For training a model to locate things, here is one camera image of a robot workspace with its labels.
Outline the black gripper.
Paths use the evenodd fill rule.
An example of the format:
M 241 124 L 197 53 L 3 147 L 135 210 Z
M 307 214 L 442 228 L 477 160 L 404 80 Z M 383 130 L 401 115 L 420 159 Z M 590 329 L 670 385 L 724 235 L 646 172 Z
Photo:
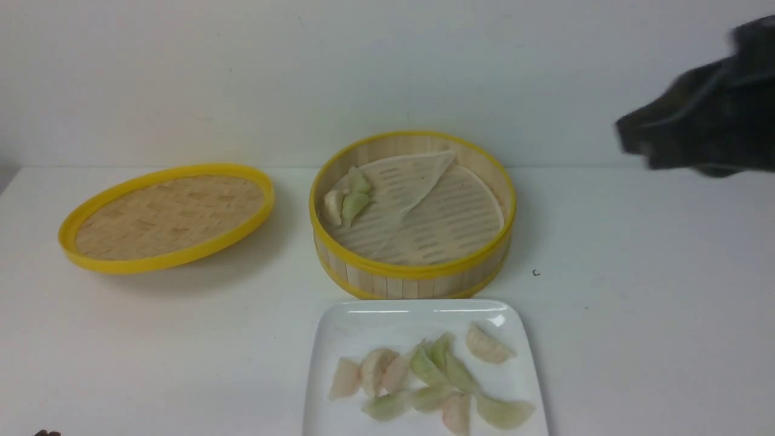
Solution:
M 733 53 L 679 75 L 615 122 L 623 152 L 650 170 L 707 177 L 774 170 L 774 19 L 734 28 Z

